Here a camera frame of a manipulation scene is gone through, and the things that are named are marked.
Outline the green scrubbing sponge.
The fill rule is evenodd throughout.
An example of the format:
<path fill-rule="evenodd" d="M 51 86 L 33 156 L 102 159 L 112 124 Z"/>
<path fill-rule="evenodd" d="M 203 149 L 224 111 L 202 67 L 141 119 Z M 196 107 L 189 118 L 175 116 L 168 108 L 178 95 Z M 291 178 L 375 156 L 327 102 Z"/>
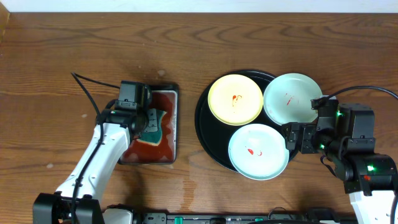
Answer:
<path fill-rule="evenodd" d="M 159 130 L 154 133 L 147 133 L 145 128 L 137 141 L 151 146 L 158 146 L 162 140 L 162 118 L 165 114 L 167 114 L 165 111 L 157 110 Z"/>

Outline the light blue plate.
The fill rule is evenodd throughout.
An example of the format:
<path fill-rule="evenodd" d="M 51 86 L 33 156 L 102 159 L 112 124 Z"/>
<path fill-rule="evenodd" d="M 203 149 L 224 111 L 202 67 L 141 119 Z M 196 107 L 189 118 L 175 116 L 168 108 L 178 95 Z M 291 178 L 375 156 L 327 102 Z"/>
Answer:
<path fill-rule="evenodd" d="M 270 180 L 281 174 L 289 162 L 282 135 L 265 124 L 248 124 L 234 132 L 228 144 L 233 167 L 253 180 Z"/>

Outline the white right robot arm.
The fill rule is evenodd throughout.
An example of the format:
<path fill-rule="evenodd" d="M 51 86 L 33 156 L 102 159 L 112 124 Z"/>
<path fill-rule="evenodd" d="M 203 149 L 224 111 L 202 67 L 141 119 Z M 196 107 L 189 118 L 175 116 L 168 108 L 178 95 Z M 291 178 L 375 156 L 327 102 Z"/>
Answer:
<path fill-rule="evenodd" d="M 332 102 L 318 109 L 314 123 L 282 125 L 286 148 L 320 153 L 343 182 L 358 223 L 397 223 L 397 166 L 375 152 L 374 111 L 359 103 Z"/>

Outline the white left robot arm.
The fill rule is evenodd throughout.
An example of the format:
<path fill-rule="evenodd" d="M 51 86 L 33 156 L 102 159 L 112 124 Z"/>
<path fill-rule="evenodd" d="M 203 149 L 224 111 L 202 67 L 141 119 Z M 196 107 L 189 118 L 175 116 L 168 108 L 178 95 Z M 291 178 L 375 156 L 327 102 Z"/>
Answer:
<path fill-rule="evenodd" d="M 55 193 L 41 193 L 33 204 L 34 223 L 141 223 L 125 205 L 102 210 L 100 201 L 116 164 L 131 141 L 161 129 L 165 112 L 144 110 L 135 103 L 114 100 L 96 117 L 93 137 Z"/>

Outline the black rectangular wash tray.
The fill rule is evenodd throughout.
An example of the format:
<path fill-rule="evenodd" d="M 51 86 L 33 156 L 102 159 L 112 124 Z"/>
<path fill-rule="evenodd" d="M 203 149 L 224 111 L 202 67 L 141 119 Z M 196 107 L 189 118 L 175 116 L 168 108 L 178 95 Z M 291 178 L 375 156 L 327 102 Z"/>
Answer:
<path fill-rule="evenodd" d="M 120 164 L 171 164 L 176 159 L 178 86 L 151 85 L 150 88 L 152 102 L 148 109 L 155 108 L 167 113 L 162 118 L 162 140 L 158 146 L 138 142 L 138 139 L 132 140 L 127 151 L 121 156 Z"/>

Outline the round black serving tray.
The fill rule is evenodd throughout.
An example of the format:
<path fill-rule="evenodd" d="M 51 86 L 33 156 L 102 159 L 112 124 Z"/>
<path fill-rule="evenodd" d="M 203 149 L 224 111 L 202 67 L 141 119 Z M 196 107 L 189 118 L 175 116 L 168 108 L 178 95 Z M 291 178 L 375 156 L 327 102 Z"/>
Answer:
<path fill-rule="evenodd" d="M 230 75 L 243 75 L 252 79 L 262 91 L 275 79 L 269 72 L 254 69 L 235 70 Z M 236 171 L 228 155 L 228 144 L 231 136 L 239 129 L 239 126 L 231 126 L 219 121 L 208 106 L 208 94 L 211 85 L 208 85 L 199 97 L 195 110 L 195 130 L 200 144 L 206 153 L 218 164 Z"/>

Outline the pale green plate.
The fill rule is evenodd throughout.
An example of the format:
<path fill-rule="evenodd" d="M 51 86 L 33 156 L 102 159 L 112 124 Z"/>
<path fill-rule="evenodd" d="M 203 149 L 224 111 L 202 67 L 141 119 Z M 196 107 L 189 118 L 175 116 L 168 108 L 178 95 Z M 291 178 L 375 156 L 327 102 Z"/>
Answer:
<path fill-rule="evenodd" d="M 321 88 L 310 77 L 286 73 L 267 85 L 263 94 L 264 111 L 278 125 L 311 123 L 318 117 L 311 101 L 322 95 Z"/>

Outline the yellow plate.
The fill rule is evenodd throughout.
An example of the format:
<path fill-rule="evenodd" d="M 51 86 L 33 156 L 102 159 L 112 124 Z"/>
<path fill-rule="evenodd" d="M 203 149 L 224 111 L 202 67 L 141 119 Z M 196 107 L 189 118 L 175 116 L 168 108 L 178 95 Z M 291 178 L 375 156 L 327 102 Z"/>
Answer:
<path fill-rule="evenodd" d="M 249 77 L 238 74 L 217 79 L 208 92 L 211 113 L 224 124 L 241 126 L 254 121 L 263 109 L 263 94 Z"/>

